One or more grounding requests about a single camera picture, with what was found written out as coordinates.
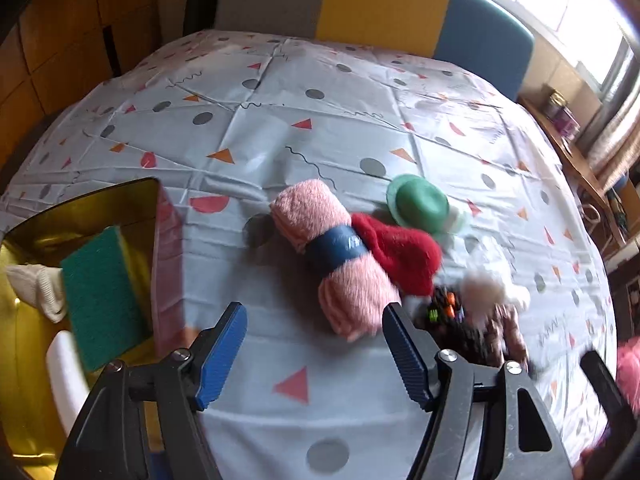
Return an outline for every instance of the red cloth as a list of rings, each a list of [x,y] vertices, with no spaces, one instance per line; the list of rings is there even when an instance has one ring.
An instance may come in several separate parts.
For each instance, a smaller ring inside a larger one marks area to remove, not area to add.
[[[426,232],[386,225],[364,213],[351,215],[351,227],[405,294],[433,294],[432,279],[440,268],[442,251]]]

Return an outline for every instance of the metal screw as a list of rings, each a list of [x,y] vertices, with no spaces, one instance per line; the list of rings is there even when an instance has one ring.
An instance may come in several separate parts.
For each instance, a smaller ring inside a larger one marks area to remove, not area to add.
[[[445,348],[444,350],[440,350],[440,358],[443,361],[448,361],[449,363],[452,363],[458,358],[458,355],[453,350],[449,350],[448,348]]]
[[[189,357],[191,357],[191,352],[186,348],[178,348],[171,352],[171,358],[175,361],[186,361]]]
[[[106,369],[109,373],[119,372],[122,370],[124,363],[120,361],[120,359],[114,359],[110,363],[107,364]]]
[[[510,374],[517,375],[522,373],[522,367],[516,361],[507,361],[505,367]]]

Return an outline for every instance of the green scouring pad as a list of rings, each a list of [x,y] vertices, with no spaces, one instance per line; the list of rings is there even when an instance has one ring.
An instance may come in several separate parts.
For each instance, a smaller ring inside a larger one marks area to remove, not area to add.
[[[84,369],[96,370],[151,334],[129,280],[120,228],[62,260],[66,304]]]

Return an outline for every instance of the headboard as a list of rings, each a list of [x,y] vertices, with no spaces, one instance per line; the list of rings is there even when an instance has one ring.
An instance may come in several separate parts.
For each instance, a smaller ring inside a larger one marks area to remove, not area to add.
[[[198,12],[194,1],[188,2],[186,24],[193,22],[190,12]],[[449,61],[511,99],[534,43],[516,18],[490,0],[218,0],[212,24],[221,30],[370,44]]]

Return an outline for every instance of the rolled pink towel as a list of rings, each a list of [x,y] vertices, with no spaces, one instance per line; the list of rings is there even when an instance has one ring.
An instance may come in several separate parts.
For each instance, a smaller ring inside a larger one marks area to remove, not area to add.
[[[328,230],[351,225],[351,216],[321,180],[287,187],[271,203],[271,215],[300,254]],[[398,290],[369,251],[326,275],[318,299],[335,333],[350,342],[366,333],[375,335],[382,327],[384,308],[400,301]]]

